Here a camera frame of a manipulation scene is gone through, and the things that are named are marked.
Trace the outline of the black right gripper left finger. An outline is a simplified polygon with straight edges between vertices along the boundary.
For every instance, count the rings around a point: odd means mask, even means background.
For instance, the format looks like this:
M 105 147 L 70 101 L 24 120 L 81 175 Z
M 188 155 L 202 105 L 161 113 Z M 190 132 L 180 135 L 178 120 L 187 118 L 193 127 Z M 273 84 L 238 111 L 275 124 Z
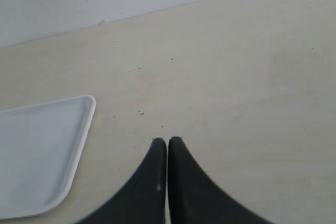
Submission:
M 165 223 L 165 195 L 166 143 L 155 138 L 123 187 L 79 223 Z

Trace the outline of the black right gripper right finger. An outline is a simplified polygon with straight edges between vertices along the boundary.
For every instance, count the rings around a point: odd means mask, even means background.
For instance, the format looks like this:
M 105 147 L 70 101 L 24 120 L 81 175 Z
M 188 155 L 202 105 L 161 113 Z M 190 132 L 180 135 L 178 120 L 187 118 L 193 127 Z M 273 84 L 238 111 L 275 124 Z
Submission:
M 171 223 L 270 223 L 217 186 L 181 137 L 169 141 L 167 189 Z

